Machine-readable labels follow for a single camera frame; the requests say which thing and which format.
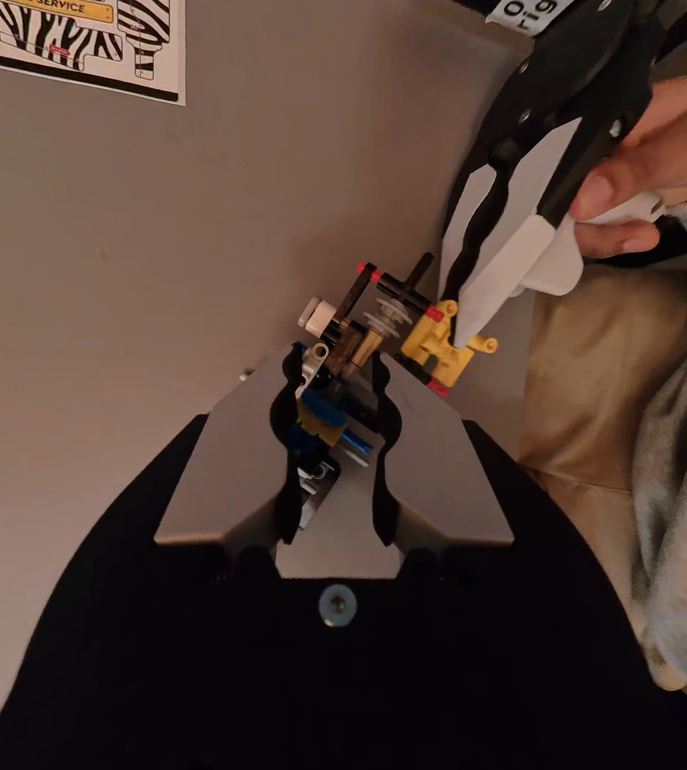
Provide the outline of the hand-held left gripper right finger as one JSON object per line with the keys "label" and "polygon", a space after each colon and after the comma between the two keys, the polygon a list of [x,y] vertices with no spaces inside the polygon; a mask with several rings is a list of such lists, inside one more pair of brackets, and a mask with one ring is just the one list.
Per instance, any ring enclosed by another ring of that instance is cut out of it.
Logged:
{"label": "hand-held left gripper right finger", "polygon": [[507,547],[512,529],[462,418],[391,356],[372,360],[375,532],[386,546]]}

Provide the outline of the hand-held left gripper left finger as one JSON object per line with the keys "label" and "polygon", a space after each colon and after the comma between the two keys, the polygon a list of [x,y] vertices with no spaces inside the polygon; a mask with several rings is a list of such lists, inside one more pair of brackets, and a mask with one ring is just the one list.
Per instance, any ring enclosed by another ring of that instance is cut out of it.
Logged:
{"label": "hand-held left gripper left finger", "polygon": [[291,544],[302,513],[289,436],[300,344],[271,354],[210,411],[154,540],[160,546]]}

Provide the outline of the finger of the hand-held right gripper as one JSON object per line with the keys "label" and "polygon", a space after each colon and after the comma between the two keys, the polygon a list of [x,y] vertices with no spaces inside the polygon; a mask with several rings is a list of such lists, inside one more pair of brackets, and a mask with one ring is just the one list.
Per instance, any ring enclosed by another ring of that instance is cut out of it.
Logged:
{"label": "finger of the hand-held right gripper", "polygon": [[[522,158],[516,145],[503,142],[503,153],[486,163],[509,171],[509,241],[501,253],[509,268],[509,298],[522,289],[563,296],[579,282],[582,261],[573,219],[562,213],[553,224],[538,208],[580,124],[577,118],[550,130]],[[458,304],[452,321],[455,347],[466,346],[506,302],[452,300]]]}
{"label": "finger of the hand-held right gripper", "polygon": [[509,171],[485,164],[462,171],[456,182],[441,239],[438,297],[506,301],[509,268],[501,253],[509,241]]}

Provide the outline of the yellow lego connector piece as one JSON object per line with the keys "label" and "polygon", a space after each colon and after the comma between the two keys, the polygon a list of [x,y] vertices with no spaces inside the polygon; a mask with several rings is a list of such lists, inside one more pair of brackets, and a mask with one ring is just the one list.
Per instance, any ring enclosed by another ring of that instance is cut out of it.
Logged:
{"label": "yellow lego connector piece", "polygon": [[420,367],[434,357],[437,363],[431,378],[446,389],[455,386],[475,353],[493,354],[498,350],[497,339],[480,333],[464,347],[451,344],[451,322],[457,312],[458,304],[453,300],[431,305],[400,348],[403,357]]}

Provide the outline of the multicoloured lego gear assembly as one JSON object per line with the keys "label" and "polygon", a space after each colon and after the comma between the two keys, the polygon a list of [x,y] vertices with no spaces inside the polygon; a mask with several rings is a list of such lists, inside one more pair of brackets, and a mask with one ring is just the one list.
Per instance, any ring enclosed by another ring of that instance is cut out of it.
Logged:
{"label": "multicoloured lego gear assembly", "polygon": [[451,389],[431,378],[437,360],[423,367],[407,360],[400,348],[431,301],[417,284],[433,260],[424,254],[406,280],[400,281],[372,263],[358,266],[358,278],[338,306],[314,297],[298,325],[313,337],[301,345],[302,380],[296,390],[298,420],[289,445],[297,461],[303,531],[339,478],[332,449],[368,467],[383,446],[377,431],[377,398],[373,389],[373,359],[377,353],[394,358],[445,402]]}

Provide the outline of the person's right hand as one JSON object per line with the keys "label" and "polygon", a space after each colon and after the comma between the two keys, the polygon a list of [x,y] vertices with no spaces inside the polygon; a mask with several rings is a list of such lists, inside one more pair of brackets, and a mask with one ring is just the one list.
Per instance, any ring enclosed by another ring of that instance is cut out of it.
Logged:
{"label": "person's right hand", "polygon": [[604,259],[654,249],[660,233],[653,223],[589,223],[644,192],[665,207],[687,202],[687,76],[654,85],[634,129],[582,183],[570,208],[580,254]]}

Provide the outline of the beige trousers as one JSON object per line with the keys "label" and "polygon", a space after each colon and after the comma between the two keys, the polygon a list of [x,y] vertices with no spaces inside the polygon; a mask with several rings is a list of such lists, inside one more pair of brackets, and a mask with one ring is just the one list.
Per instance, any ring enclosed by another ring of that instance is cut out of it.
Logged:
{"label": "beige trousers", "polygon": [[535,303],[520,462],[594,551],[647,662],[633,456],[647,406],[686,357],[687,258],[591,265],[572,293]]}

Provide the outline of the zebra striped sticker sheet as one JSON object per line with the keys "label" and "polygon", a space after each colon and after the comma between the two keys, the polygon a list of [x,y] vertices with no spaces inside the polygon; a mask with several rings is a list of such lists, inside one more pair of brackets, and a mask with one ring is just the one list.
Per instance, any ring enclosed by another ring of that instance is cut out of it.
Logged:
{"label": "zebra striped sticker sheet", "polygon": [[0,69],[185,105],[184,1],[0,1]]}

